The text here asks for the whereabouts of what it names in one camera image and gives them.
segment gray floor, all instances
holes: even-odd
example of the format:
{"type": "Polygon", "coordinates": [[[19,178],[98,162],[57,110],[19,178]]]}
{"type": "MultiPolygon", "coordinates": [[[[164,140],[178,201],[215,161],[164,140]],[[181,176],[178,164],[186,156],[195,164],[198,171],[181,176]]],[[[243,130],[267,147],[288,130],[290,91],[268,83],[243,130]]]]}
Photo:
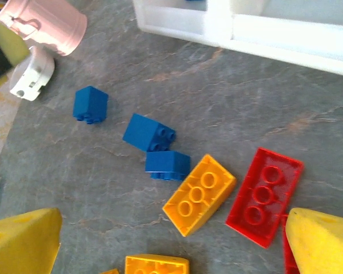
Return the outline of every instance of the gray floor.
{"type": "Polygon", "coordinates": [[[281,230],[263,249],[224,221],[259,146],[305,162],[291,207],[343,217],[343,77],[140,32],[128,1],[78,1],[89,17],[80,47],[22,102],[0,156],[0,218],[43,207],[63,214],[53,273],[99,273],[126,255],[190,259],[192,274],[283,273],[281,230]],[[108,118],[72,117],[74,93],[110,95],[108,118]],[[178,187],[143,172],[122,141],[132,113],[175,128],[172,149],[195,165],[210,153],[238,178],[199,231],[182,237],[162,212],[178,187]]]}

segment orange lego brick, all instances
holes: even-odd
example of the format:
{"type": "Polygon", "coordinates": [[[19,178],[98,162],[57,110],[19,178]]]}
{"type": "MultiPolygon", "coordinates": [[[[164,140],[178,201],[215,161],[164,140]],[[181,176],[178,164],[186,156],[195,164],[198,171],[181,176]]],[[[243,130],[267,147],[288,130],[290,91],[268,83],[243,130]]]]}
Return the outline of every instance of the orange lego brick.
{"type": "Polygon", "coordinates": [[[187,259],[140,254],[126,256],[125,274],[189,274],[187,259]]]}
{"type": "Polygon", "coordinates": [[[180,233],[187,237],[206,223],[235,185],[236,178],[206,154],[163,210],[180,233]]]}
{"type": "Polygon", "coordinates": [[[102,272],[101,274],[119,274],[117,269],[112,269],[106,272],[102,272]]]}

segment white bin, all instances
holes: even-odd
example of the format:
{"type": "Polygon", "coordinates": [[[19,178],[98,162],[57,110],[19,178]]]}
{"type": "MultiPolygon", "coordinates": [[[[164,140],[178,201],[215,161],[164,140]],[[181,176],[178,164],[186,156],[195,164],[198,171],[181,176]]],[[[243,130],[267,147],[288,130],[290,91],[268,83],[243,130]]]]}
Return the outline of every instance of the white bin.
{"type": "Polygon", "coordinates": [[[343,0],[133,0],[150,33],[343,75],[343,0]]]}
{"type": "Polygon", "coordinates": [[[47,85],[55,69],[53,58],[42,48],[29,48],[30,55],[16,66],[10,78],[10,93],[29,101],[35,100],[47,85]]]}

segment white plastic tray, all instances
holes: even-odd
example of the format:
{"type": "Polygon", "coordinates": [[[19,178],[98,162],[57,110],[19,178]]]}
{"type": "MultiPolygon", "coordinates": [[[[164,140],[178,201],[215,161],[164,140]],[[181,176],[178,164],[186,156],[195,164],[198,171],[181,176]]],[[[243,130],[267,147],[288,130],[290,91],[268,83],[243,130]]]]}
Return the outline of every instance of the white plastic tray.
{"type": "Polygon", "coordinates": [[[133,0],[141,30],[343,75],[343,0],[133,0]]]}

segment lego brick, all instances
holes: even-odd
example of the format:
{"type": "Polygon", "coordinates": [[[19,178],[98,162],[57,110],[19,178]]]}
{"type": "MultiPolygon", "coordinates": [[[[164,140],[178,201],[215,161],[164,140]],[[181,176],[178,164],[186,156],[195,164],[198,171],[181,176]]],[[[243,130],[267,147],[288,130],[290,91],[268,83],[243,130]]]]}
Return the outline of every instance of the lego brick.
{"type": "Polygon", "coordinates": [[[298,270],[295,258],[292,254],[292,250],[287,240],[286,236],[286,222],[287,222],[287,214],[284,214],[281,219],[282,223],[282,241],[283,241],[283,248],[284,248],[284,258],[285,258],[285,274],[300,274],[298,270]]]}
{"type": "Polygon", "coordinates": [[[177,151],[148,152],[145,172],[153,179],[183,181],[190,172],[190,157],[177,151]]]}
{"type": "Polygon", "coordinates": [[[73,117],[87,124],[100,123],[107,117],[108,94],[94,87],[85,87],[75,94],[73,117]]]}
{"type": "Polygon", "coordinates": [[[303,169],[301,161],[259,148],[226,224],[267,248],[303,169]]]}
{"type": "Polygon", "coordinates": [[[186,237],[199,229],[232,192],[236,178],[206,154],[163,210],[186,237]]]}
{"type": "Polygon", "coordinates": [[[134,113],[123,135],[123,141],[145,152],[166,151],[176,136],[175,130],[134,113]]]}
{"type": "Polygon", "coordinates": [[[102,272],[101,274],[119,274],[117,269],[112,269],[106,272],[102,272]]]}
{"type": "Polygon", "coordinates": [[[125,274],[189,274],[189,261],[152,254],[126,256],[125,274]]]}
{"type": "Polygon", "coordinates": [[[343,274],[343,218],[292,208],[286,236],[301,274],[343,274]]]}
{"type": "Polygon", "coordinates": [[[51,273],[61,224],[57,208],[0,220],[0,273],[51,273]]]}

